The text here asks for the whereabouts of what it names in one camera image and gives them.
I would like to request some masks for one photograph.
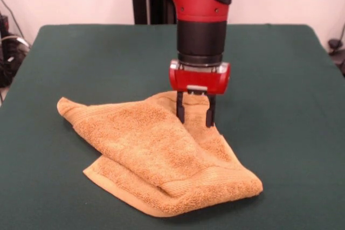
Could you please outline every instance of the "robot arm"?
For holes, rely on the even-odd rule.
[[[215,96],[224,94],[230,64],[222,62],[231,0],[173,0],[177,12],[178,60],[170,64],[170,82],[178,92],[177,116],[184,122],[183,92],[206,94],[206,125],[214,125]]]

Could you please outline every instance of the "towel fold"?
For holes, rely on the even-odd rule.
[[[97,106],[61,98],[57,107],[102,153],[84,174],[146,214],[172,217],[262,192],[217,128],[205,126],[207,97],[183,101],[185,124],[175,116],[176,92]]]

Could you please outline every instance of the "table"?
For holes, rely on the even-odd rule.
[[[99,153],[57,113],[170,90],[174,25],[43,27],[0,109],[1,229],[343,229],[345,81],[304,25],[229,25],[216,125],[264,192],[174,218],[89,181]]]

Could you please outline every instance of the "black cable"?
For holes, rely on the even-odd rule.
[[[5,6],[5,7],[8,9],[8,11],[10,12],[10,14],[11,14],[11,16],[12,16],[12,18],[13,18],[13,21],[15,21],[15,24],[16,24],[16,26],[17,26],[19,32],[20,32],[20,36],[22,36],[22,37],[24,38],[23,32],[22,32],[22,30],[20,29],[20,26],[19,26],[19,24],[18,24],[18,22],[17,22],[17,20],[16,20],[16,18],[15,18],[15,15],[13,14],[12,10],[9,8],[9,6],[5,3],[4,0],[0,0],[0,1],[4,4],[4,6]]]
[[[337,50],[338,48],[340,48],[341,40],[342,40],[342,38],[344,37],[344,33],[345,33],[345,23],[344,23],[344,26],[343,26],[343,30],[342,30],[342,32],[341,32],[341,34],[340,34],[340,38],[339,38],[338,45],[337,45],[337,47],[335,48],[336,50]]]
[[[2,88],[11,85],[13,77],[16,75],[19,66],[26,56],[18,52],[18,46],[21,43],[17,40],[9,39],[4,41],[3,44],[6,45],[7,57],[0,57],[0,87]],[[15,59],[8,62],[7,59],[9,57],[14,57]]]

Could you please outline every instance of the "cable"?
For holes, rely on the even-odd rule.
[[[21,39],[21,37],[9,38],[0,45],[0,88],[12,84],[14,76],[28,53],[27,50],[22,49],[21,45],[23,43],[18,39]],[[6,56],[1,57],[2,47],[4,46],[6,46]]]
[[[15,15],[13,14],[12,10],[9,8],[9,6],[5,3],[4,0],[0,0],[0,1],[4,4],[4,6],[5,6],[5,7],[8,9],[8,11],[10,12],[10,14],[11,14],[11,16],[12,16],[12,18],[13,18],[13,21],[15,21],[15,24],[16,24],[18,30],[19,30],[20,35],[24,38],[24,34],[23,34],[22,30],[20,29],[20,26],[19,26],[19,24],[18,24],[18,22],[17,22],[17,20],[16,20],[16,18],[15,18]]]
[[[344,26],[343,26],[343,30],[341,31],[341,34],[340,34],[340,38],[339,38],[338,45],[337,45],[337,47],[335,48],[336,50],[337,50],[338,48],[340,48],[341,40],[342,40],[342,38],[344,37],[344,33],[345,33],[345,23],[344,23]]]
[[[18,35],[9,35],[9,36],[6,36],[4,38],[2,38],[0,40],[0,44],[1,42],[3,42],[4,40],[9,40],[9,39],[15,39],[17,40],[18,42],[20,42],[21,44],[24,44],[26,47],[28,48],[31,48],[31,45],[22,37],[18,36]]]

